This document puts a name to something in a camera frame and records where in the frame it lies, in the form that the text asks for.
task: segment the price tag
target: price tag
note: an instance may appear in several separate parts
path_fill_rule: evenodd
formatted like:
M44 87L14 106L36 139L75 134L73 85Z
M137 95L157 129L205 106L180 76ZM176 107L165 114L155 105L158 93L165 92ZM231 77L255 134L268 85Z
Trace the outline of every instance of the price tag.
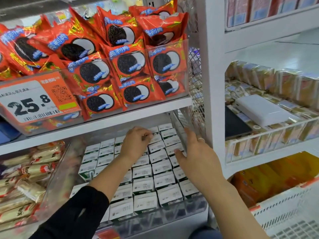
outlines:
M0 86L0 104L22 124L81 110L59 72Z

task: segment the white power bank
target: white power bank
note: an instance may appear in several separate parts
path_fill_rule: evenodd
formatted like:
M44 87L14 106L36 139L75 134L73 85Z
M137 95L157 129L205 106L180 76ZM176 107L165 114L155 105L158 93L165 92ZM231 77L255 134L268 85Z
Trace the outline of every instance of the white power bank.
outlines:
M289 119L290 113L271 103L259 95L240 97L235 100L234 107L242 111L259 126L269 126L285 122Z

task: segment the black sleeve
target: black sleeve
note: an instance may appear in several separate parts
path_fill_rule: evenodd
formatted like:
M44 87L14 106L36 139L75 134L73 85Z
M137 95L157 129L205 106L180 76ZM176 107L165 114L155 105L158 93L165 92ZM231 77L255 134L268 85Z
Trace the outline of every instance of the black sleeve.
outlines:
M105 194L84 186L40 225L30 239L92 239L108 207Z

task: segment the person's left hand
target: person's left hand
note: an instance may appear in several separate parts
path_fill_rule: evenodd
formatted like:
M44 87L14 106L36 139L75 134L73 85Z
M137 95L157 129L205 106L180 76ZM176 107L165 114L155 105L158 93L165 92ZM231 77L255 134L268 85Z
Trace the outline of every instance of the person's left hand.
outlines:
M151 131L135 126L126 133L120 156L129 159L133 164L145 153L147 145L153 138Z

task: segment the person's right hand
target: person's right hand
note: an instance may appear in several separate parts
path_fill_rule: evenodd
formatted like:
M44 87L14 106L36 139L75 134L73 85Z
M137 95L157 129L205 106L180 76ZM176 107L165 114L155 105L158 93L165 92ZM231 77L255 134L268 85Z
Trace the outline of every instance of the person's right hand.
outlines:
M208 189L220 186L226 179L214 150L203 139L196 137L196 134L189 128L186 127L185 132L187 134L187 157L178 149L174 152L185 175L202 194L205 194Z

